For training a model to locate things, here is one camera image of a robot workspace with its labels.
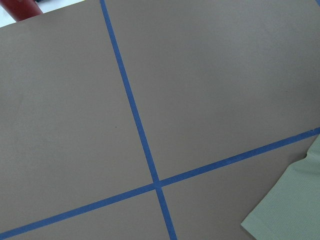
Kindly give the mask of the olive green long-sleeve shirt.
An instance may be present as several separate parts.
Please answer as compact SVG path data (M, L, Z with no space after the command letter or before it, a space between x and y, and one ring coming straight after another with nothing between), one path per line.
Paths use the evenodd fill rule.
M292 163L241 226L256 240L320 238L320 139Z

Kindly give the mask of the red cylinder tube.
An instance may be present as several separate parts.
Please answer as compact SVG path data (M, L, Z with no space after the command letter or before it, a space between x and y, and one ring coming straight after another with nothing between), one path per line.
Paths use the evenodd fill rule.
M20 22L43 14L35 0L0 0L0 6L16 21Z

